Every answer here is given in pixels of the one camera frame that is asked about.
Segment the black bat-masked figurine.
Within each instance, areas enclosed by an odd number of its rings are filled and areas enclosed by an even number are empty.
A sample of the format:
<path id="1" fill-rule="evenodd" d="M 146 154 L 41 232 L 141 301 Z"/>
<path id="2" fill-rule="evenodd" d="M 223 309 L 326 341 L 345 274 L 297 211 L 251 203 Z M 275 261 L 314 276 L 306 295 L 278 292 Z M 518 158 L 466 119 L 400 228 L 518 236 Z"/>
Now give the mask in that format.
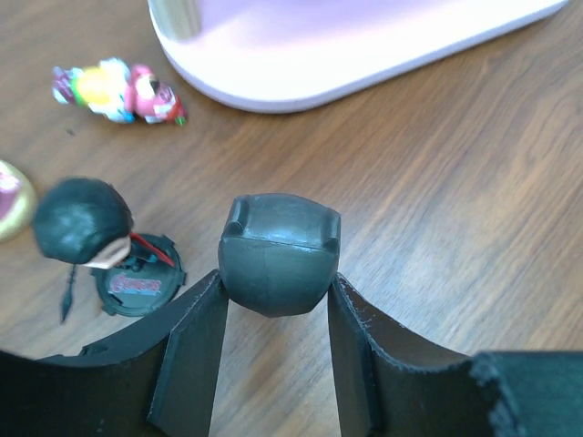
<path id="1" fill-rule="evenodd" d="M 220 237 L 231 300 L 268 318 L 313 310 L 337 272 L 341 214 L 285 193 L 236 197 Z"/>

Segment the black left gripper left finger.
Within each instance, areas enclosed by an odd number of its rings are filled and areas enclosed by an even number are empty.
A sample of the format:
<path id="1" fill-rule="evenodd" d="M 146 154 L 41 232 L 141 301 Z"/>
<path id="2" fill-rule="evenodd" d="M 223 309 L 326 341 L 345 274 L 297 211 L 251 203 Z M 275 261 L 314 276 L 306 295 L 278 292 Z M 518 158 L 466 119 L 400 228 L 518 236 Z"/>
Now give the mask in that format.
<path id="1" fill-rule="evenodd" d="M 166 436 L 207 436 L 215 399 L 229 299 L 216 270 L 172 328 L 148 412 Z"/>

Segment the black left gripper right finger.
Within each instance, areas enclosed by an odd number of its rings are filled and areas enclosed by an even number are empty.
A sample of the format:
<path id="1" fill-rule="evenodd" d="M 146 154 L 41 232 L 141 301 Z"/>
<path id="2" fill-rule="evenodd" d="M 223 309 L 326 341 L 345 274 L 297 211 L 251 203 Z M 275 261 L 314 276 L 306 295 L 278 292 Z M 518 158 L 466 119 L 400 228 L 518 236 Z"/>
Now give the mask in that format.
<path id="1" fill-rule="evenodd" d="M 328 292 L 328 324 L 343 436 L 473 433 L 465 355 L 407 329 L 342 275 Z"/>

